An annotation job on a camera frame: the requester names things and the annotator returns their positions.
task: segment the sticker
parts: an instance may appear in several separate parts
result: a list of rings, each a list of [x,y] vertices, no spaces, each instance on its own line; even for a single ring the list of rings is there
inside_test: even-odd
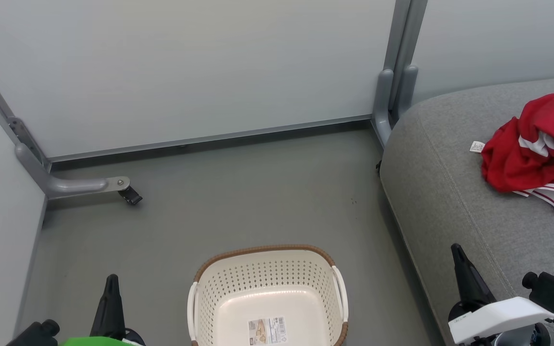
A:
[[[482,149],[484,149],[484,143],[477,140],[473,141],[470,147],[472,153],[481,153]]]
[[[463,320],[466,319],[469,315],[471,315],[471,311],[468,312],[468,313],[466,313],[466,314],[464,314],[464,315],[461,315],[461,316],[455,318],[454,320],[452,320],[452,321],[450,321],[450,322],[448,322],[448,326],[449,326],[450,328],[452,328],[453,325],[457,324],[458,322],[463,321]]]
[[[249,345],[272,345],[288,342],[286,321],[283,317],[249,321]]]

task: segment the laundry basket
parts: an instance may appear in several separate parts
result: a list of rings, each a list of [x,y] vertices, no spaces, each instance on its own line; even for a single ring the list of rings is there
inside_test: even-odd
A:
[[[189,290],[187,325],[192,346],[340,346],[348,298],[323,250],[252,247],[200,267]]]

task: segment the basket handle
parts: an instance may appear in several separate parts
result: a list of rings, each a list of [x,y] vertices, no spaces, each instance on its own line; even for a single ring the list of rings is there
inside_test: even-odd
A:
[[[336,266],[332,266],[332,270],[335,272],[337,278],[337,284],[339,285],[339,293],[341,295],[341,311],[343,312],[343,322],[348,321],[348,294],[345,291],[345,282],[343,282],[343,276]]]
[[[189,337],[191,341],[196,341],[196,326],[194,324],[194,300],[196,298],[196,287],[198,283],[194,281],[187,295],[187,328],[189,329]]]

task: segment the clothing tag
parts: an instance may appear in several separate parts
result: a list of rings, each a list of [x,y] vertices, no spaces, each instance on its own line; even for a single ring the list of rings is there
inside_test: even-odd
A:
[[[482,149],[484,149],[484,143],[477,140],[473,141],[470,147],[472,153],[481,153]]]

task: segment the green object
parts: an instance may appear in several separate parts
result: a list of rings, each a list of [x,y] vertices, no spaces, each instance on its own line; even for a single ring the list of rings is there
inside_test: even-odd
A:
[[[104,336],[72,337],[61,346],[130,346],[121,340]]]

